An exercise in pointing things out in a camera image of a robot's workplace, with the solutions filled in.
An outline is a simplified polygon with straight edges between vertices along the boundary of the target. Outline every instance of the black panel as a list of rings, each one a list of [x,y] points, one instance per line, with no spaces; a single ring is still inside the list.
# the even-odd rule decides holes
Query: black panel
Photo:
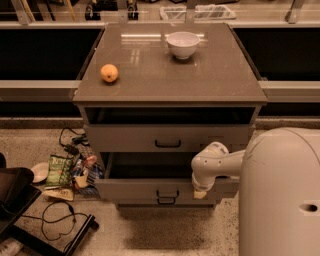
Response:
[[[318,116],[320,103],[268,103],[259,116]]]
[[[248,124],[254,108],[87,108],[91,124]]]
[[[71,102],[1,102],[0,117],[81,117]]]
[[[101,29],[4,29],[0,31],[0,80],[82,78]]]
[[[114,153],[110,179],[190,178],[195,153]]]
[[[320,28],[235,28],[261,77],[320,81]]]

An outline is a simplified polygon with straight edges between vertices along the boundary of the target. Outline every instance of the bowl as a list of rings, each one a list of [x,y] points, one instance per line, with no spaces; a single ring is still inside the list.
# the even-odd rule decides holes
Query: bowl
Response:
[[[31,168],[31,171],[34,174],[34,179],[32,183],[38,183],[45,180],[49,173],[49,163],[48,162],[41,162],[36,164]]]
[[[188,59],[195,53],[200,39],[190,32],[175,32],[167,37],[168,47],[171,53],[178,59]]]

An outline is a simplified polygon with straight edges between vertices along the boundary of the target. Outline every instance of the drawer front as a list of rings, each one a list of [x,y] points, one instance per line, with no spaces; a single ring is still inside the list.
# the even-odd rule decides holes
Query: drawer front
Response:
[[[212,141],[229,147],[245,147],[250,126],[94,126],[85,125],[96,152],[199,152]]]
[[[234,197],[238,191],[238,180],[217,180],[217,184],[222,191],[214,187],[201,200],[193,198],[191,179],[104,179],[98,180],[96,187],[102,199],[124,206],[215,206],[221,196]]]

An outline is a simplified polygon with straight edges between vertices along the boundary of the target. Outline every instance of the electrical wire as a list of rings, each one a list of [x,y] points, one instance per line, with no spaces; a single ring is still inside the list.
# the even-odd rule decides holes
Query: electrical wire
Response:
[[[69,127],[65,127],[65,128],[63,128],[61,130],[61,133],[60,133],[60,136],[59,136],[59,144],[62,147],[65,148],[67,146],[66,144],[63,144],[62,141],[61,141],[62,135],[63,135],[65,130],[69,130],[73,134],[78,135],[78,137],[72,138],[72,144],[74,144],[74,145],[81,144],[82,146],[85,146],[85,147],[89,146],[89,143],[88,143],[88,140],[87,140],[87,137],[86,137],[85,133],[77,133],[75,130],[73,130],[73,129],[69,128]]]
[[[55,219],[55,220],[47,220],[45,215],[46,215],[48,209],[49,209],[50,207],[52,207],[53,205],[58,204],[58,203],[66,204],[66,205],[68,206],[68,209],[69,209],[69,211],[70,211],[70,214],[65,215],[65,216],[63,216],[63,217],[61,217],[61,218]],[[35,216],[30,216],[30,215],[22,215],[21,217],[30,218],[30,219],[35,219],[35,220],[40,220],[40,221],[41,221],[41,233],[43,234],[43,236],[44,236],[48,241],[56,241],[56,240],[59,240],[60,238],[62,238],[63,236],[69,235],[69,234],[72,232],[72,230],[73,230],[74,227],[75,227],[75,223],[77,222],[76,216],[78,216],[78,215],[84,216],[84,217],[88,218],[88,216],[87,216],[86,214],[84,214],[84,213],[75,213],[73,207],[72,207],[70,204],[68,204],[67,202],[65,202],[65,201],[57,201],[57,202],[53,202],[53,203],[49,204],[49,205],[43,210],[41,217],[35,217]],[[65,232],[65,233],[59,232],[58,236],[55,237],[55,238],[49,238],[49,237],[46,235],[46,232],[45,232],[45,224],[55,224],[55,223],[58,223],[58,222],[60,222],[60,221],[65,220],[65,219],[68,219],[68,218],[70,218],[70,217],[73,217],[73,220],[72,220],[72,227],[71,227],[71,229],[70,229],[69,231],[67,231],[67,232]]]
[[[0,207],[5,212],[5,214],[12,215],[12,216],[16,215],[16,213],[9,211],[3,202],[0,202]]]

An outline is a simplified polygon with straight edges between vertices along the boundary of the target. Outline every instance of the drawer handle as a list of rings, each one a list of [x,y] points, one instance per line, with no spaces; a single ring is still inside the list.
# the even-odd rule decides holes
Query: drawer handle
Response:
[[[158,148],[178,148],[181,146],[181,140],[179,140],[177,144],[161,144],[158,140],[155,140],[154,144]]]
[[[177,190],[177,194],[175,196],[160,196],[160,193],[157,190],[157,197],[159,205],[173,205],[176,203],[176,199],[179,197],[179,190]]]

